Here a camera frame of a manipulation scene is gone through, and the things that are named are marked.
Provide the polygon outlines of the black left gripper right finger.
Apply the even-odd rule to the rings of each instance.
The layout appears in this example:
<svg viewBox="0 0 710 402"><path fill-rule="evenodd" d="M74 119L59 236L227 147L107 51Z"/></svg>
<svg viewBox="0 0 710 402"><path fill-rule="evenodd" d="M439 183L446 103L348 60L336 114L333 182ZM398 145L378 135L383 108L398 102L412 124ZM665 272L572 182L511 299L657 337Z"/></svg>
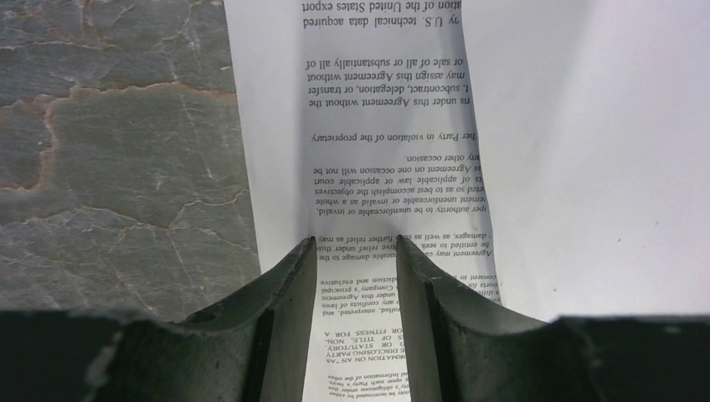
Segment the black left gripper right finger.
<svg viewBox="0 0 710 402"><path fill-rule="evenodd" d="M413 401L596 401L562 323L513 312L397 239L396 269Z"/></svg>

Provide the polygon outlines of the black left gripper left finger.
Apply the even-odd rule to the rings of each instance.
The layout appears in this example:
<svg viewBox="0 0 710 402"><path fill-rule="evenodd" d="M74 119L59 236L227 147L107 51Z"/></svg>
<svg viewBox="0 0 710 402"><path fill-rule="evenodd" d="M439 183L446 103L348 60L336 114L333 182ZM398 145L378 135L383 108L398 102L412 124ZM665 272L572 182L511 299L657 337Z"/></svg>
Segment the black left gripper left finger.
<svg viewBox="0 0 710 402"><path fill-rule="evenodd" d="M299 401L316 292L316 241L179 323L124 332L102 401Z"/></svg>

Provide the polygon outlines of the white paper sheet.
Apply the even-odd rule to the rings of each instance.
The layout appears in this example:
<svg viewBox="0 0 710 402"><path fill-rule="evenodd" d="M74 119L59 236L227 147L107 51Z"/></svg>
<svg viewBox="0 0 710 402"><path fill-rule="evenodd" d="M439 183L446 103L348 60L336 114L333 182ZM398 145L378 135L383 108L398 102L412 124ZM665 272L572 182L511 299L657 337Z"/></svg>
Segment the white paper sheet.
<svg viewBox="0 0 710 402"><path fill-rule="evenodd" d="M503 305L708 314L708 2L462 16Z"/></svg>

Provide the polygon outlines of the printed text paper sheet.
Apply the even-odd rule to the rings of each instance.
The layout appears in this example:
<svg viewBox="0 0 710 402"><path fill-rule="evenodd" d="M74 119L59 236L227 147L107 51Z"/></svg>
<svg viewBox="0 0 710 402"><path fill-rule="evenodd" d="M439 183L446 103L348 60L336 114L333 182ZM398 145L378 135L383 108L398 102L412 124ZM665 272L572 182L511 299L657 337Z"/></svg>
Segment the printed text paper sheet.
<svg viewBox="0 0 710 402"><path fill-rule="evenodd" d="M225 4L260 264L317 244L306 401L407 401L396 240L498 301L460 4Z"/></svg>

